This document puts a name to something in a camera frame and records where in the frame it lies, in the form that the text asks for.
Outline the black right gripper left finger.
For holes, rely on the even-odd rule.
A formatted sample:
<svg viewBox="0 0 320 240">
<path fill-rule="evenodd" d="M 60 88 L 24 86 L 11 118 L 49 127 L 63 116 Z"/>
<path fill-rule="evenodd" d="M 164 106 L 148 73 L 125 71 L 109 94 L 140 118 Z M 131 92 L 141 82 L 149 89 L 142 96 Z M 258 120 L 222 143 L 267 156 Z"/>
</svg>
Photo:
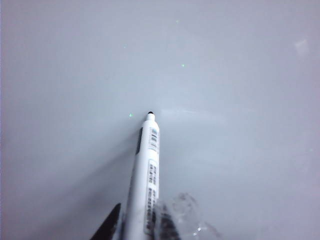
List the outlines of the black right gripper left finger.
<svg viewBox="0 0 320 240">
<path fill-rule="evenodd" d="M 119 222 L 120 211 L 121 203 L 117 203 L 90 239 L 112 240 Z"/>
</svg>

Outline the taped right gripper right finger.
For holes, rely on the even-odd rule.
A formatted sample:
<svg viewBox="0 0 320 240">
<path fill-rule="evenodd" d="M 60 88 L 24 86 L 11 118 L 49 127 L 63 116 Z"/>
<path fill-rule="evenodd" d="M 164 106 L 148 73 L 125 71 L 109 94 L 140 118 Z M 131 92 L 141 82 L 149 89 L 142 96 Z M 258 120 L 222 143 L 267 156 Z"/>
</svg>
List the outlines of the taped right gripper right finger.
<svg viewBox="0 0 320 240">
<path fill-rule="evenodd" d="M 154 208 L 155 240 L 221 240 L 222 234 L 207 222 L 196 199 L 181 192 L 171 199 L 159 200 Z"/>
</svg>

